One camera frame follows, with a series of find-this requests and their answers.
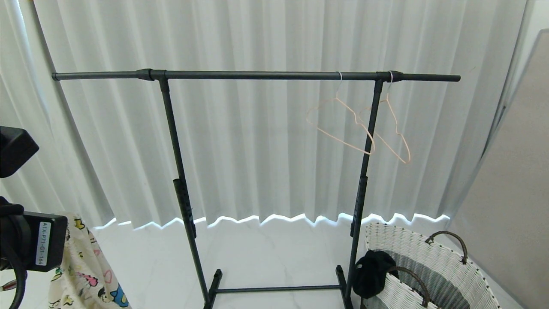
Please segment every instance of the marble floor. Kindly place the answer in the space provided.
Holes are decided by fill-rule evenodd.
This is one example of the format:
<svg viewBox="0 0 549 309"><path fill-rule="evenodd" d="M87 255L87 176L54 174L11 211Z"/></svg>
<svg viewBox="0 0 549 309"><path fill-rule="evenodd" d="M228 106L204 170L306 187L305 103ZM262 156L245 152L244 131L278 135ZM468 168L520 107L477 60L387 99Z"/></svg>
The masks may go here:
<svg viewBox="0 0 549 309"><path fill-rule="evenodd" d="M363 226L379 219L363 220ZM444 229L447 218L437 222L421 216L407 222L400 217L391 224L422 234ZM262 224L257 219L236 223L220 220L208 226L197 223L197 245L207 285L217 268L223 270L221 288L248 288L278 285L337 284L335 267L345 274L349 264L350 220L340 216L337 222L306 219L289 222L272 219ZM94 229L116 276L134 309L189 308L203 306L183 225L179 221L160 229L148 225L134 229L131 224L113 224ZM453 246L443 235L438 242ZM358 256L364 254L360 242ZM11 280L13 272L4 271L1 282ZM29 273L22 309L46 309L51 273ZM502 308L522 309L490 279ZM7 308L13 291L0 294L0 307ZM359 308L360 299L352 299ZM341 308L340 292L298 291L246 294L222 294L215 300L216 309L246 308Z"/></svg>

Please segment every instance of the white label sticker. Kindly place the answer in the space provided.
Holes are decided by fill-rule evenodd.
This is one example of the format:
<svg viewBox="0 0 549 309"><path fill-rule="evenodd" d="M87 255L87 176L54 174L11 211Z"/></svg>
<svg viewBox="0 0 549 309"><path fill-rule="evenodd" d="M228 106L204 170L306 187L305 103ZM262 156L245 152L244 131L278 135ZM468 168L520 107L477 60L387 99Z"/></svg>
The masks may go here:
<svg viewBox="0 0 549 309"><path fill-rule="evenodd" d="M48 264L49 230L52 228L51 222L40 222L38 227L38 243L36 244L36 262L40 266Z"/></svg>

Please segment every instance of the laundry basket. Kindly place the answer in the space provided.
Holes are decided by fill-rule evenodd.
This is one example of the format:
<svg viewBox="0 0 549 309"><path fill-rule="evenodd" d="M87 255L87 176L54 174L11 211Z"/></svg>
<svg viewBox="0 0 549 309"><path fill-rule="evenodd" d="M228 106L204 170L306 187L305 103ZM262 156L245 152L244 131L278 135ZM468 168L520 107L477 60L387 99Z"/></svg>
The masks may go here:
<svg viewBox="0 0 549 309"><path fill-rule="evenodd" d="M435 243L439 234L456 237L463 252ZM411 270L425 283L430 296L430 303L425 304L424 288L412 275L399 271L400 280L388 274L384 290L364 300L368 309L418 308L418 304L442 309L501 308L480 268L467 258L465 243L452 232L439 231L426 237L405 228L372 223L366 228L366 249L388 253L397 266Z"/></svg>

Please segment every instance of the garment with cartoon print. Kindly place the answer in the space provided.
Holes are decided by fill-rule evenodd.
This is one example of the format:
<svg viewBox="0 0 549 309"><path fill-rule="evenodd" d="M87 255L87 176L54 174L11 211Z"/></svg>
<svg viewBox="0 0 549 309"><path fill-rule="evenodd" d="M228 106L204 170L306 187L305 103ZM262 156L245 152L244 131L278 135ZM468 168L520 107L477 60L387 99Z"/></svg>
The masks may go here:
<svg viewBox="0 0 549 309"><path fill-rule="evenodd" d="M50 282L48 308L131 309L93 233L78 215L63 215L69 224L63 261Z"/></svg>

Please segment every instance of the basket handle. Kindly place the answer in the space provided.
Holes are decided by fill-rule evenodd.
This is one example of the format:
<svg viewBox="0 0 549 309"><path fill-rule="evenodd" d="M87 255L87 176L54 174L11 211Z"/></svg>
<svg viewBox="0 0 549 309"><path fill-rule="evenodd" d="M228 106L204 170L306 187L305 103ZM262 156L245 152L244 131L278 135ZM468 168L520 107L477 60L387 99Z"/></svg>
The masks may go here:
<svg viewBox="0 0 549 309"><path fill-rule="evenodd" d="M463 258L461 259L461 262L463 263L463 265L467 264L467 247L465 247L465 242L463 242L463 239L461 239L461 237L459 237L457 234L452 233L450 231L438 231L433 235L429 236L429 238L427 238L425 242L427 244L430 244L431 242L434 241L435 236L440 234L448 234L448 235L454 236L460 242L461 249L463 250Z"/></svg>
<svg viewBox="0 0 549 309"><path fill-rule="evenodd" d="M423 289L423 302L421 303L421 305L424 308L427 308L427 305L429 304L429 302L431 302L431 296L429 295L429 291L427 291L427 287L425 286L425 283L423 283L423 281L416 275L416 273L409 270L408 268L400 267L400 266L392 266L387 270L388 273L392 271L401 271L401 272L408 273L412 277L414 277L416 281L418 281L419 285L421 285L421 288Z"/></svg>

